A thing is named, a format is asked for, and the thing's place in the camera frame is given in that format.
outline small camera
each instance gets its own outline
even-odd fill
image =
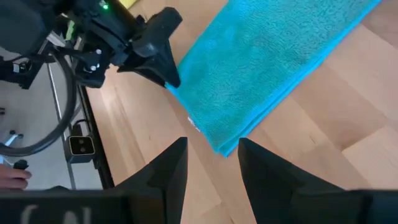
[[[69,164],[90,162],[95,156],[93,139],[89,136],[69,136],[65,158]]]

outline wooden floor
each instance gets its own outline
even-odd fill
[[[177,62],[226,0],[142,0],[184,18],[171,38]],[[383,2],[249,137],[346,189],[398,189],[398,1]],[[180,136],[189,138],[182,223],[255,223],[236,151],[213,153],[166,90],[133,73],[107,74],[89,90],[114,181],[120,183]]]

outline human hand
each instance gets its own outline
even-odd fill
[[[0,164],[0,189],[25,189],[30,177],[30,172]]]

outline yellow object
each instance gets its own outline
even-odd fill
[[[134,3],[136,3],[136,1],[138,0],[119,0],[124,7],[126,7],[127,9],[130,8]]]

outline blue towel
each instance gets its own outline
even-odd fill
[[[167,88],[228,156],[380,0],[229,0]]]

